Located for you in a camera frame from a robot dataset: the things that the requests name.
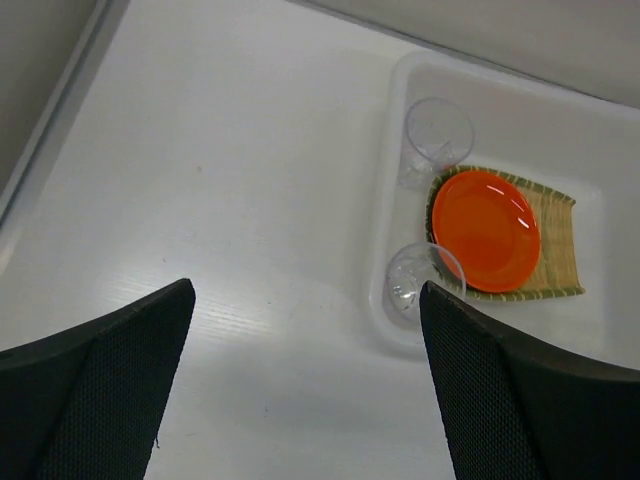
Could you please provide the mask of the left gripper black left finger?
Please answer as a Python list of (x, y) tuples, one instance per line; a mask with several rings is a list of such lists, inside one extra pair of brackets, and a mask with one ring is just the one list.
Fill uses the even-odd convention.
[(143, 478), (194, 306), (183, 278), (2, 351), (2, 478)]

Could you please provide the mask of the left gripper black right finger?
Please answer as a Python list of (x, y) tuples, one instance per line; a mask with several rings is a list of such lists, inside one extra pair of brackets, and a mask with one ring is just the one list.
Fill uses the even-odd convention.
[(458, 479), (636, 479), (639, 373), (424, 284), (420, 318)]

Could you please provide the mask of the woven bamboo basket tray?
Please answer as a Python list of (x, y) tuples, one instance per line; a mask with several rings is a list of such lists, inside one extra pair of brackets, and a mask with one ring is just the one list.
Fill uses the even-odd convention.
[(431, 227), (431, 209), (436, 193), (445, 180), (468, 170), (494, 173), (520, 191), (537, 220), (541, 234), (541, 248), (536, 268), (523, 286), (505, 293), (486, 293), (467, 285), (467, 297), (481, 301), (521, 302), (583, 294), (585, 289), (579, 280), (574, 248), (572, 210), (575, 201), (561, 191), (528, 178), (477, 165), (456, 166), (437, 175), (427, 195), (425, 218), (427, 240), (437, 244)]

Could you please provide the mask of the clear plastic cup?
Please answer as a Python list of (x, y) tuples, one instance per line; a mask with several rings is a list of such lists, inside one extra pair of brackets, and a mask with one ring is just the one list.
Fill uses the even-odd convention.
[(431, 281), (459, 298), (466, 297), (466, 274), (444, 247), (418, 242), (400, 249), (389, 262), (385, 288), (391, 307), (404, 319), (420, 324), (420, 296)]
[(464, 161), (474, 144), (473, 123), (460, 106), (439, 97), (417, 100), (403, 121), (398, 183), (425, 187), (432, 176)]

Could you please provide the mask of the orange plastic plate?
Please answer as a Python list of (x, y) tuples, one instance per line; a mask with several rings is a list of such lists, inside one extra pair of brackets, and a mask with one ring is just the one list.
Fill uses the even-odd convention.
[(539, 260), (541, 234), (532, 208), (494, 173), (468, 170), (445, 180), (431, 227), (435, 242), (459, 262), (466, 284), (481, 292), (518, 289)]

